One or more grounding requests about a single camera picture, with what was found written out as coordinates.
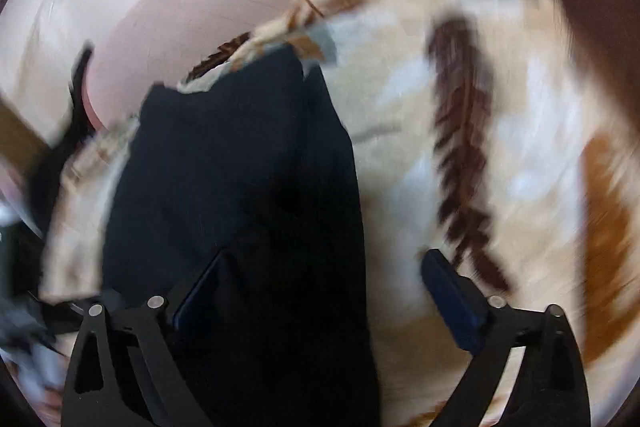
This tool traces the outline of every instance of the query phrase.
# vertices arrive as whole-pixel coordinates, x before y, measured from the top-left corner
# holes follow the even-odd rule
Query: folded black garment
[[[289,47],[209,92],[154,87],[106,230],[130,305],[218,256],[174,356],[219,426],[378,426],[353,150]]]

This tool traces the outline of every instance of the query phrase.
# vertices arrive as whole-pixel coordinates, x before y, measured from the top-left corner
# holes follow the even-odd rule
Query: feather pattern
[[[505,275],[486,251],[490,216],[480,210],[483,202],[478,190],[486,165],[482,145],[491,114],[491,72],[464,17],[449,18],[437,26],[427,52],[438,68],[434,151],[442,155],[439,170],[446,194],[438,221],[442,226],[449,222],[447,239],[456,245],[452,264],[457,268],[468,251],[478,277],[509,292]]]
[[[618,298],[628,283],[623,264],[629,254],[631,215],[612,175],[612,148],[596,134],[582,154],[586,179],[585,364],[598,359],[619,341],[640,314],[640,295],[620,308]]]

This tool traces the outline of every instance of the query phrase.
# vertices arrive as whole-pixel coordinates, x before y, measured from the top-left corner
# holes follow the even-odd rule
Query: silver screw
[[[164,299],[159,295],[155,295],[155,296],[151,297],[146,302],[146,305],[149,306],[152,310],[157,310],[163,304],[164,304]]]
[[[89,315],[92,317],[97,317],[102,313],[102,306],[100,304],[94,304],[89,308]]]
[[[491,308],[504,308],[507,305],[507,301],[499,295],[491,295],[491,297],[489,297],[487,301],[489,302],[489,306],[491,306]]]
[[[549,306],[549,312],[554,317],[562,317],[564,315],[564,310],[557,304],[551,304],[551,306]]]

